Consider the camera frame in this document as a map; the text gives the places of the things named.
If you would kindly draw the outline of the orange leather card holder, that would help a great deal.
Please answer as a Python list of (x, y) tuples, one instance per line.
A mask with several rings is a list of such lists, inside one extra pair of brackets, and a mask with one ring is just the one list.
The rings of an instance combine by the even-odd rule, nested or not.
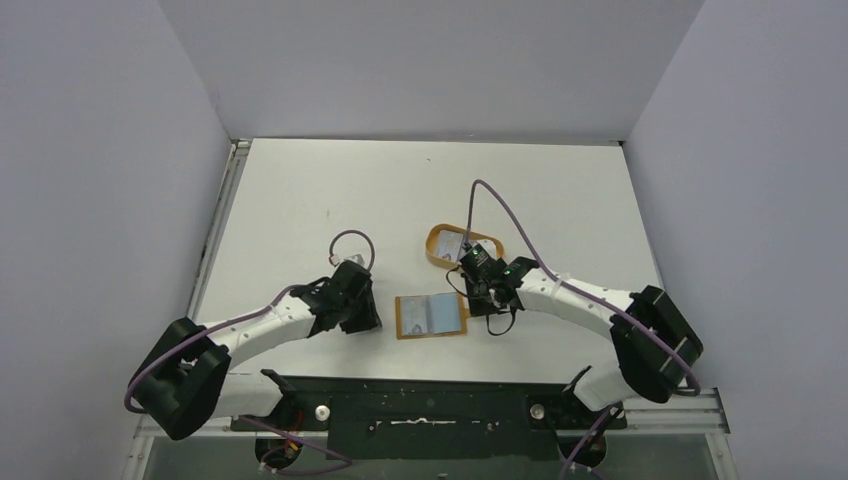
[(395, 298), (398, 340), (466, 335), (468, 318), (466, 302), (456, 292)]

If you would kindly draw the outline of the silver VIP credit card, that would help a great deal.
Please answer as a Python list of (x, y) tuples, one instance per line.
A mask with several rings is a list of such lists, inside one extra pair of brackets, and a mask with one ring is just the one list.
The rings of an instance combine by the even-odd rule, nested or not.
[(408, 296), (400, 298), (401, 333), (404, 337), (431, 333), (429, 298)]

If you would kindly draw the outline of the orange plastic tray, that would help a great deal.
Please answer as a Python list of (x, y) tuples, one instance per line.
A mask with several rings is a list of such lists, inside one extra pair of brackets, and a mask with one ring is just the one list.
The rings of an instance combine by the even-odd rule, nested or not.
[[(439, 268), (449, 270), (458, 265), (461, 255), (465, 252), (465, 230), (451, 224), (437, 224), (431, 228), (425, 240), (425, 256), (428, 261)], [(486, 252), (495, 257), (504, 256), (502, 242), (494, 237), (477, 232), (468, 234), (472, 245), (481, 244)]]

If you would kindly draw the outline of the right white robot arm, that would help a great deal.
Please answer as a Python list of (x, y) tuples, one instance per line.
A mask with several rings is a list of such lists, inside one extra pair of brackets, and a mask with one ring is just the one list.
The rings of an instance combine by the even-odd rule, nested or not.
[(662, 288), (600, 287), (549, 272), (535, 259), (506, 262), (480, 245), (462, 254), (459, 269), (475, 316), (544, 313), (612, 344), (614, 361), (583, 368), (566, 387), (562, 412), (570, 424), (586, 427), (629, 398), (662, 404), (699, 394), (693, 366), (703, 343)]

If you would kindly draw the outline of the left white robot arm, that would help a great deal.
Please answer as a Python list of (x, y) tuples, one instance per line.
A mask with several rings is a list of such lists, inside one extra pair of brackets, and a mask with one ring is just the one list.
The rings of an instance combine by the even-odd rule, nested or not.
[(125, 407), (149, 415), (173, 440), (223, 417), (258, 417), (283, 429), (296, 415), (293, 388), (272, 369), (236, 367), (335, 328), (353, 334), (380, 326), (370, 271), (345, 260), (331, 276), (286, 287), (257, 311), (214, 324), (173, 321), (129, 381)]

